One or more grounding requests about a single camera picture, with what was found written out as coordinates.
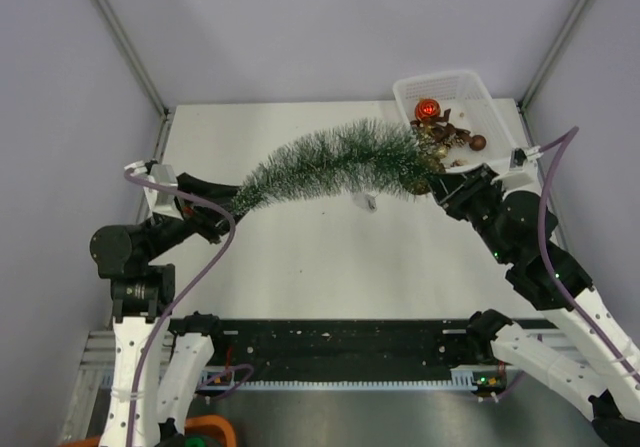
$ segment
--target orange container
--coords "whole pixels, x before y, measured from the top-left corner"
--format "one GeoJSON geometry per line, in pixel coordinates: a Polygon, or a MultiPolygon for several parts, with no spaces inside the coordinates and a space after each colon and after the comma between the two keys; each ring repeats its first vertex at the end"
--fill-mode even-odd
{"type": "MultiPolygon", "coordinates": [[[[236,432],[233,426],[224,417],[219,415],[204,415],[202,417],[194,417],[187,419],[185,424],[187,434],[202,434],[213,437],[224,447],[238,447],[236,432]]],[[[90,439],[72,442],[71,444],[63,444],[60,447],[99,447],[100,437],[91,437],[90,439]]]]}

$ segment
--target white wall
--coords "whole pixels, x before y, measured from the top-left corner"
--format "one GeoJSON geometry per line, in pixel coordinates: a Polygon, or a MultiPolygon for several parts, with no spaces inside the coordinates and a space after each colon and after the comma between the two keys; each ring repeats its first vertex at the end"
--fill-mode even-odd
{"type": "Polygon", "coordinates": [[[596,0],[530,110],[536,139],[581,131],[554,184],[572,251],[640,341],[640,0],[596,0]]]}
{"type": "Polygon", "coordinates": [[[169,105],[392,98],[477,70],[519,98],[576,0],[111,0],[169,105]]]}
{"type": "Polygon", "coordinates": [[[51,446],[108,305],[89,239],[159,121],[89,0],[0,0],[0,32],[0,443],[51,446]]]}

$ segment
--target white table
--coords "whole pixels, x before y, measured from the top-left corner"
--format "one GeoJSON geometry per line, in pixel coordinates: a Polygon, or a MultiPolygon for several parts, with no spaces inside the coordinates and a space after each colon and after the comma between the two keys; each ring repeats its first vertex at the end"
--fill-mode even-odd
{"type": "MultiPolygon", "coordinates": [[[[526,145],[515,102],[497,104],[526,145]]],[[[183,105],[164,162],[176,173],[237,185],[282,144],[360,117],[399,121],[390,101],[183,105]]],[[[379,196],[377,206],[367,213],[344,196],[249,213],[227,255],[174,315],[445,319],[494,308],[513,318],[539,317],[468,223],[448,218],[430,197],[379,196]]],[[[179,290],[218,248],[194,236],[156,263],[176,265],[179,290]]]]}

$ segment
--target tinsel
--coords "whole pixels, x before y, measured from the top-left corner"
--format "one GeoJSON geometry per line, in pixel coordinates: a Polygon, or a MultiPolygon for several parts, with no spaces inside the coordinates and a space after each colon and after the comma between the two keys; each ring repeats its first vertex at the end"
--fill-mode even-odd
{"type": "Polygon", "coordinates": [[[408,127],[361,119],[278,148],[246,178],[233,211],[244,214],[276,202],[345,192],[409,198],[443,169],[438,159],[421,151],[408,127]]]}

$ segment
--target basket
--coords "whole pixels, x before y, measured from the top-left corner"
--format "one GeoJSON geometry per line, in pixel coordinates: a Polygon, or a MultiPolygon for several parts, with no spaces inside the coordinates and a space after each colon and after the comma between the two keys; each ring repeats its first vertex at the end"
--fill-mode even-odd
{"type": "Polygon", "coordinates": [[[487,146],[479,152],[468,146],[452,148],[443,163],[447,166],[459,161],[463,165],[447,168],[447,172],[469,170],[482,163],[504,165],[511,150],[517,147],[491,95],[475,72],[460,70],[398,80],[393,84],[393,95],[407,125],[415,119],[414,109],[420,99],[435,99],[442,112],[451,109],[449,121],[453,125],[487,139],[487,146]]]}

